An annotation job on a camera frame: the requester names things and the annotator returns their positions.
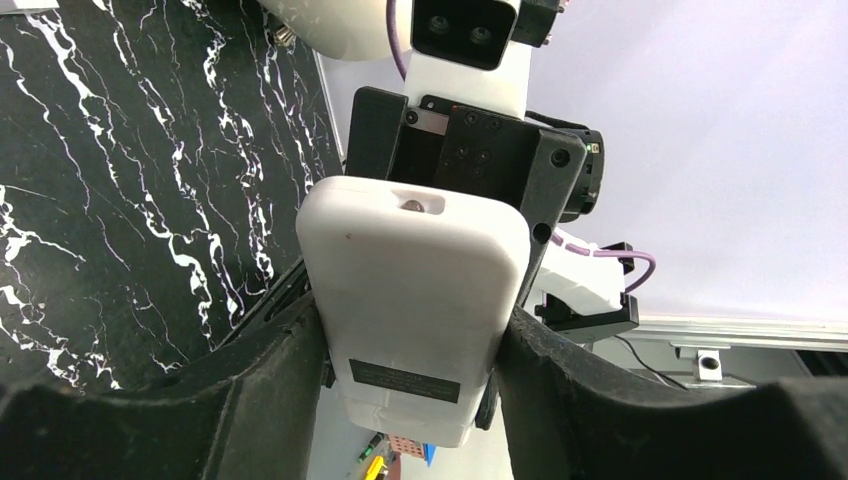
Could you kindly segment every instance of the cable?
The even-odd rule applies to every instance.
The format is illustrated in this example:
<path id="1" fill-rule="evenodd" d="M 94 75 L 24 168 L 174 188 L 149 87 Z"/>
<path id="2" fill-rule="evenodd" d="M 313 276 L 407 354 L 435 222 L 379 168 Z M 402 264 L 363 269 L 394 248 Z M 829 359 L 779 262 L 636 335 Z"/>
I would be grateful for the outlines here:
<path id="1" fill-rule="evenodd" d="M 648 364 L 647 364 L 647 363 L 645 363 L 645 362 L 642 360 L 642 357 L 640 357 L 640 356 L 639 356 L 639 354 L 638 354 L 638 353 L 636 353 L 636 348 L 635 348 L 635 347 L 633 347 L 633 344 L 632 344 L 632 343 L 630 343 L 630 340 L 627 340 L 626 338 L 622 337 L 621 335 L 613 335 L 613 338 L 615 338 L 616 340 L 618 340 L 618 341 L 620 341 L 620 342 L 624 343 L 625 345 L 627 345 L 627 348 L 629 348 L 629 349 L 630 349 L 630 353 L 632 353 L 632 354 L 633 354 L 633 358 L 635 358 L 635 359 L 636 359 L 636 361 L 637 361 L 637 362 L 639 362 L 639 364 L 640 364 L 640 365 L 642 365 L 643 367 L 645 367 L 645 369 L 646 369 L 646 370 L 648 370 L 649 372 L 653 373 L 654 375 L 656 375 L 656 376 L 658 376 L 658 377 L 661 377 L 661 378 L 665 379 L 665 380 L 666 380 L 667 382 L 669 382 L 669 383 L 673 383 L 675 386 L 677 386 L 677 387 L 679 387 L 679 388 L 681 388 L 681 389 L 683 389 L 683 390 L 686 390 L 687 392 L 689 391 L 689 389 L 688 389 L 688 388 L 686 388 L 686 386 L 684 386 L 682 383 L 678 382 L 677 380 L 675 380 L 675 379 L 673 379 L 673 378 L 669 377 L 668 375 L 666 375 L 666 374 L 664 374 L 664 373 L 662 373 L 662 372 L 660 372 L 660 371 L 657 371 L 657 370 L 655 370 L 655 369 L 653 369 L 653 368 L 649 367 L 649 366 L 648 366 Z"/>
<path id="2" fill-rule="evenodd" d="M 549 117 L 547 115 L 543 115 L 538 112 L 534 112 L 532 110 L 527 110 L 524 113 L 524 116 L 531 119 L 536 120 L 537 122 L 544 123 L 545 125 L 552 128 L 569 128 L 572 130 L 588 130 L 589 127 L 586 125 L 582 125 L 579 123 L 573 123 L 566 120 L 560 120 L 558 118 Z"/>
<path id="3" fill-rule="evenodd" d="M 397 0 L 386 0 L 386 30 L 389 32 L 389 47 L 392 49 L 392 58 L 398 69 L 400 78 L 406 80 L 406 65 L 400 52 L 400 38 L 397 33 Z"/>
<path id="4" fill-rule="evenodd" d="M 564 247 L 566 250 L 572 253 L 576 253 L 578 255 L 583 255 L 585 257 L 599 257 L 599 258 L 637 258 L 639 260 L 645 260 L 648 262 L 648 269 L 645 270 L 645 273 L 642 274 L 641 277 L 636 279 L 635 282 L 631 283 L 624 289 L 624 293 L 631 293 L 633 290 L 641 287 L 645 282 L 651 278 L 651 275 L 654 274 L 654 271 L 657 269 L 657 259 L 654 258 L 650 253 L 645 252 L 634 252 L 628 250 L 590 250 L 588 248 L 583 248 L 573 243 L 566 243 L 563 240 L 562 235 L 559 235 L 557 232 L 559 229 L 554 231 L 554 234 L 551 236 L 551 241 L 554 244 Z"/>
<path id="5" fill-rule="evenodd" d="M 661 376 L 657 375 L 656 373 L 654 373 L 654 378 L 656 378 L 658 382 L 662 383 L 662 384 L 663 384 L 663 385 L 665 385 L 666 387 L 670 387 L 670 386 L 671 386 L 671 385 L 669 385 L 669 384 L 668 384 L 665 380 L 663 380 L 663 378 L 662 378 Z"/>

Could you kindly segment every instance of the bolt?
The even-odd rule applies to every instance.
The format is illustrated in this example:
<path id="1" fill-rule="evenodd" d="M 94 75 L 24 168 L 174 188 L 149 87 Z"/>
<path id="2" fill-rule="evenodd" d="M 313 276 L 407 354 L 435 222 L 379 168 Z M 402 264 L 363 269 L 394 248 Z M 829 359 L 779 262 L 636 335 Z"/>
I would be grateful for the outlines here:
<path id="1" fill-rule="evenodd" d="M 430 18 L 429 27 L 431 32 L 438 35 L 444 35 L 445 33 L 448 33 L 450 23 L 448 23 L 447 18 L 437 15 L 435 17 Z"/>
<path id="2" fill-rule="evenodd" d="M 477 27 L 471 30 L 471 41 L 477 45 L 487 45 L 492 40 L 492 32 L 487 28 Z"/>
<path id="3" fill-rule="evenodd" d="M 292 29 L 288 26 L 283 25 L 277 30 L 274 31 L 274 44 L 278 47 L 291 47 L 294 45 L 294 41 L 297 37 L 295 36 Z"/>
<path id="4" fill-rule="evenodd" d="M 403 210 L 409 210 L 411 212 L 423 212 L 424 205 L 421 205 L 421 202 L 418 200 L 407 200 L 400 206 Z"/>
<path id="5" fill-rule="evenodd" d="M 551 163 L 557 168 L 562 168 L 568 165 L 571 161 L 571 155 L 565 150 L 557 150 L 551 155 Z"/>

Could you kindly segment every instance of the black label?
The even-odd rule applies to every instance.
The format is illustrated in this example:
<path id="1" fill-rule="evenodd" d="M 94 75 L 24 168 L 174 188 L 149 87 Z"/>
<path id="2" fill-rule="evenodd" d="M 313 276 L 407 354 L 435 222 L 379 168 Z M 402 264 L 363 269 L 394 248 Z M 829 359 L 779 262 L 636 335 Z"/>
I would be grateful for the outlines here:
<path id="1" fill-rule="evenodd" d="M 350 359 L 353 381 L 444 402 L 459 401 L 459 384 Z"/>

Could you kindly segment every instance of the white connector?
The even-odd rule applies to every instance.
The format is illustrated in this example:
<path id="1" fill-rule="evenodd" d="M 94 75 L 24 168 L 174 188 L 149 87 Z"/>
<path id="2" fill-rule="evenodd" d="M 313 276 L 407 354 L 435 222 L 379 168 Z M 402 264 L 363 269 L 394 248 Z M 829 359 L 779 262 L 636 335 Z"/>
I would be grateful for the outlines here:
<path id="1" fill-rule="evenodd" d="M 557 233 L 565 243 L 598 249 L 595 244 Z M 550 244 L 533 288 L 560 299 L 579 315 L 614 312 L 621 310 L 624 268 L 616 258 L 587 257 Z"/>

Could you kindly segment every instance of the black marble surface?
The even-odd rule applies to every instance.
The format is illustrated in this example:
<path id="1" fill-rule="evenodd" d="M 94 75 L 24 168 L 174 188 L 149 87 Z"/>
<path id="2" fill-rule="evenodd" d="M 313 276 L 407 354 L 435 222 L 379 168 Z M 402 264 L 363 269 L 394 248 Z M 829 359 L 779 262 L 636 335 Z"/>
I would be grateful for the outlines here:
<path id="1" fill-rule="evenodd" d="M 254 0 L 0 17 L 0 382 L 139 387 L 208 354 L 341 173 L 312 51 Z"/>

